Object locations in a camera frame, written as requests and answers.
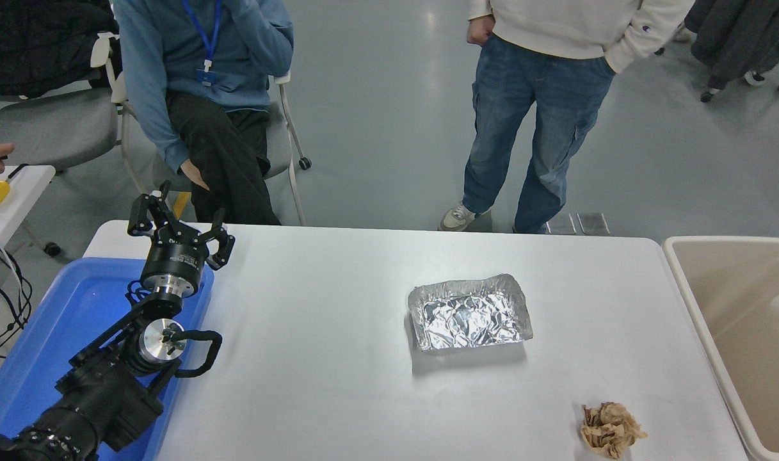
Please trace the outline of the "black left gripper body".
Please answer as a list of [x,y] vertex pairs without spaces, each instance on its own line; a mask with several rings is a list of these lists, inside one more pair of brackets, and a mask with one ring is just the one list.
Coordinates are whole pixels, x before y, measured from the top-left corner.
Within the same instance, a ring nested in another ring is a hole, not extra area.
[[163,288],[196,291],[201,284],[207,256],[205,244],[179,244],[153,239],[141,271],[141,286],[149,291]]

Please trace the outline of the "seated person's hand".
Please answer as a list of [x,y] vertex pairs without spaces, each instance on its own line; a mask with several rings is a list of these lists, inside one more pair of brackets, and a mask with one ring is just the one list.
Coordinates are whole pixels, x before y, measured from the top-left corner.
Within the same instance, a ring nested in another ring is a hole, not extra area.
[[181,170],[181,173],[184,174],[188,180],[193,184],[196,184],[197,187],[207,191],[210,190],[210,187],[205,183],[200,170],[193,164],[190,158],[182,162],[179,170]]

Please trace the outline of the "standing person's hand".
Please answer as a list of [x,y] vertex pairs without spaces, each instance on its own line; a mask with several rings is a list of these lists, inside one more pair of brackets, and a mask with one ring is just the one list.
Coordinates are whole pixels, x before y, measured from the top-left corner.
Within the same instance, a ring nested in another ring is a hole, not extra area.
[[483,46],[494,33],[495,17],[492,14],[468,20],[466,43]]

